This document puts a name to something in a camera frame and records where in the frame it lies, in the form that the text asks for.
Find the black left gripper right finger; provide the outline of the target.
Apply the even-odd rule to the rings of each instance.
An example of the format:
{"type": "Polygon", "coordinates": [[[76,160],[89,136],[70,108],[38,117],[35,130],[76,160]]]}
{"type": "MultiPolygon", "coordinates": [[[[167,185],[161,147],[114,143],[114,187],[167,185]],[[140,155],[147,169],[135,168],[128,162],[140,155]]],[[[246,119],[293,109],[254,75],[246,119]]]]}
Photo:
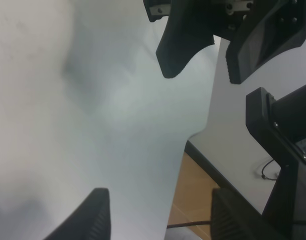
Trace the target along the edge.
{"type": "Polygon", "coordinates": [[[243,197],[225,188],[212,191],[213,240],[284,240],[243,197]]]}

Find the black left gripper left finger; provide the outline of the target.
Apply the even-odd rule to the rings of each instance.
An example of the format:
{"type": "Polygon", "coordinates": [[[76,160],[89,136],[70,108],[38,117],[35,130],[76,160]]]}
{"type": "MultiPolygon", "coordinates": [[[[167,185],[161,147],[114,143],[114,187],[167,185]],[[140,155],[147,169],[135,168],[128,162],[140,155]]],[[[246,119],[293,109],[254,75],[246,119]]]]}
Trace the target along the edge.
{"type": "Polygon", "coordinates": [[[111,238],[110,194],[95,188],[47,240],[109,240],[111,238]]]}

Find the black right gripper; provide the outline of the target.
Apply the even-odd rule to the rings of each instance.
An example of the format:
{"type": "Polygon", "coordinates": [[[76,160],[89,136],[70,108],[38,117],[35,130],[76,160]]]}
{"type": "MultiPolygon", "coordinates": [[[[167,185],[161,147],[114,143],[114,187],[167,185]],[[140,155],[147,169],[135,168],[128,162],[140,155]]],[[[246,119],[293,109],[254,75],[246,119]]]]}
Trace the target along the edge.
{"type": "Polygon", "coordinates": [[[148,19],[168,16],[156,50],[166,79],[176,77],[214,35],[226,51],[231,84],[242,84],[274,57],[306,40],[306,0],[144,0],[148,19]]]}

